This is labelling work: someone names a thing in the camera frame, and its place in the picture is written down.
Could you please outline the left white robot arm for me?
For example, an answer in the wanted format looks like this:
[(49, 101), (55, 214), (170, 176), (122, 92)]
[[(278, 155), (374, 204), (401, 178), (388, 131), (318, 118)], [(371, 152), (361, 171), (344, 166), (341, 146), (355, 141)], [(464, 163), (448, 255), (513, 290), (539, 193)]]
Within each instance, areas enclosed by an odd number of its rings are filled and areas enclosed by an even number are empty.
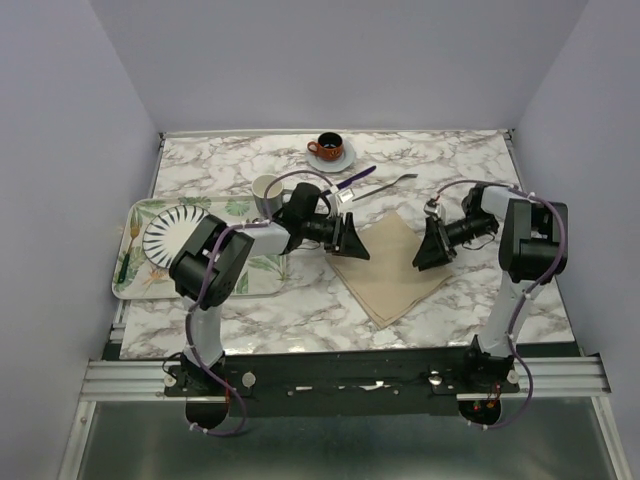
[(197, 393), (209, 395), (220, 385), (228, 385), (216, 365), (224, 357), (222, 305), (248, 260), (286, 256), (306, 240), (321, 245), (330, 255), (370, 259), (353, 214), (318, 213), (321, 198), (319, 187), (301, 182), (290, 198), (262, 221), (229, 225), (207, 215), (175, 255), (169, 274), (187, 308), (183, 356), (193, 364), (187, 382)]

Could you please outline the beige cloth napkin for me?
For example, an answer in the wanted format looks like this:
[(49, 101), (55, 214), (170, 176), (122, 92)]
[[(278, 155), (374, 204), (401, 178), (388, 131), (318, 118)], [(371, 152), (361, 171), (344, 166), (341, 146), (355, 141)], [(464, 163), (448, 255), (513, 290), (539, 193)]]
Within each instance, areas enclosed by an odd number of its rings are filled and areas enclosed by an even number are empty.
[(395, 212), (360, 237), (369, 260), (331, 256), (329, 264), (380, 329), (402, 318), (452, 276), (447, 267), (425, 271), (413, 267), (421, 241)]

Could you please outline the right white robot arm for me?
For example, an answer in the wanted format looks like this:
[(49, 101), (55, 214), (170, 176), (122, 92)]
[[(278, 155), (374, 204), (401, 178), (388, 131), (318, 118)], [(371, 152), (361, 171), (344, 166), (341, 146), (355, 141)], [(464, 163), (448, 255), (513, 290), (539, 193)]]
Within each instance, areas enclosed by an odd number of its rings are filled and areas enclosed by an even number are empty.
[(466, 349), (459, 379), (480, 392), (508, 379), (516, 342), (533, 301), (563, 272), (568, 260), (568, 207), (515, 186), (479, 182), (461, 202), (464, 217), (446, 223), (441, 187), (424, 207), (424, 238), (412, 265), (424, 271), (451, 263), (456, 248), (499, 233), (499, 292), (487, 323)]

